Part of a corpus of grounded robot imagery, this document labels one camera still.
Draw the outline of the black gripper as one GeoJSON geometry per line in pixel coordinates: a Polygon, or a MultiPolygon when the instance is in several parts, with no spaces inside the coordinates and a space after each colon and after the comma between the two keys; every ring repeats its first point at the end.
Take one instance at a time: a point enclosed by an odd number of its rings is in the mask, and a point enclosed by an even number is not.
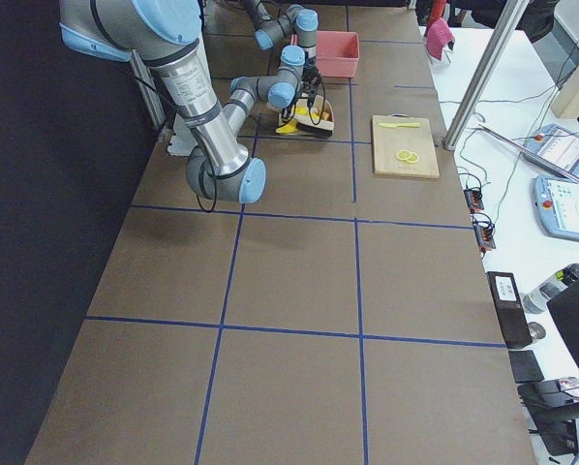
{"type": "Polygon", "coordinates": [[[280,116],[282,121],[291,121],[294,118],[295,107],[296,107],[296,104],[297,104],[299,99],[300,99],[300,95],[296,94],[292,98],[291,102],[286,107],[284,107],[280,110],[279,116],[280,116]]]}
{"type": "Polygon", "coordinates": [[[302,72],[304,87],[318,87],[320,85],[320,72],[315,64],[307,63],[302,72]]]}

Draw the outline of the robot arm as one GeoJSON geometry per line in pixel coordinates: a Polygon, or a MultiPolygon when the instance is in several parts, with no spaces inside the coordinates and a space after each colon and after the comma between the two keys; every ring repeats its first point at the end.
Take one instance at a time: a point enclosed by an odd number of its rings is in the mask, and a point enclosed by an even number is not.
{"type": "Polygon", "coordinates": [[[305,57],[302,82],[319,85],[321,74],[318,69],[317,35],[319,16],[314,10],[293,4],[283,9],[278,17],[273,17],[265,7],[266,1],[243,0],[239,5],[245,10],[255,29],[254,37],[261,50],[269,50],[282,40],[295,35],[295,44],[302,49],[305,57]]]}
{"type": "Polygon", "coordinates": [[[276,109],[290,107],[300,96],[304,76],[316,62],[319,26],[315,11],[292,5],[280,18],[260,1],[242,4],[255,26],[260,48],[295,35],[285,46],[273,76],[240,77],[221,104],[207,65],[198,55],[203,46],[202,12],[196,1],[62,1],[60,28],[64,44],[99,58],[126,62],[137,51],[144,65],[162,79],[177,114],[197,144],[188,157],[191,189],[210,200],[253,203],[266,184],[263,160],[250,156],[236,136],[257,101],[276,109]]]}

